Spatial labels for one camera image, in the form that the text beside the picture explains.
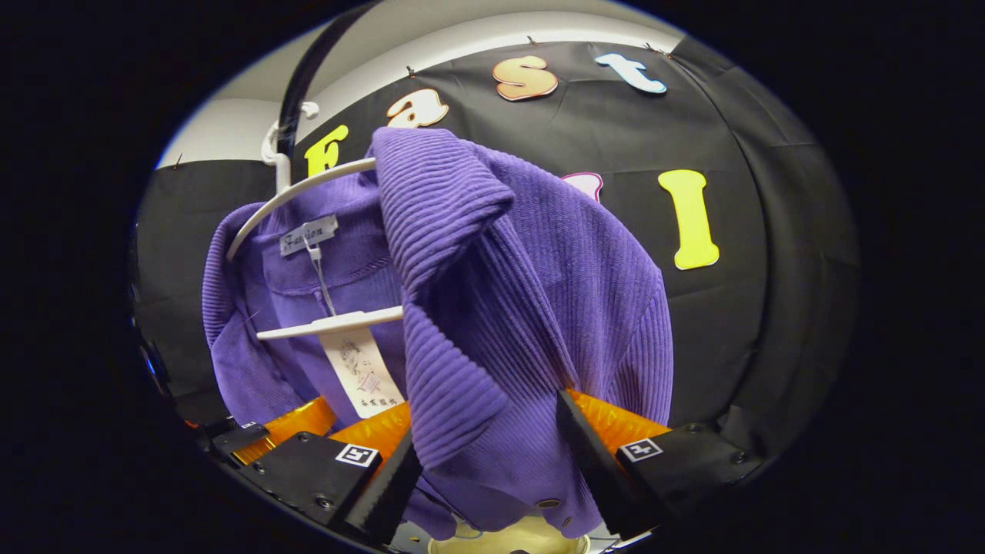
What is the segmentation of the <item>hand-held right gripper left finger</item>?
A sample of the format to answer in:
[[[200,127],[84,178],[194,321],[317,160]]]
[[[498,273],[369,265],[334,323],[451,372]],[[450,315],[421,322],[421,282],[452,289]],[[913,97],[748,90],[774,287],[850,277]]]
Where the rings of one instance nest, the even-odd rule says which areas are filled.
[[[324,436],[298,432],[235,468],[286,507],[367,545],[391,543],[422,472],[405,403]]]

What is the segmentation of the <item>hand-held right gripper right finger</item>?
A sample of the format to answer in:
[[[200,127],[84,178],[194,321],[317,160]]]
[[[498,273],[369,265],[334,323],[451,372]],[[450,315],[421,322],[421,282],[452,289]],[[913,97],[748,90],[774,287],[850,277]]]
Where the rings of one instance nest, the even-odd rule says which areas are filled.
[[[557,392],[556,413],[606,528],[620,539],[696,522],[763,465],[707,425],[670,429],[574,389]]]

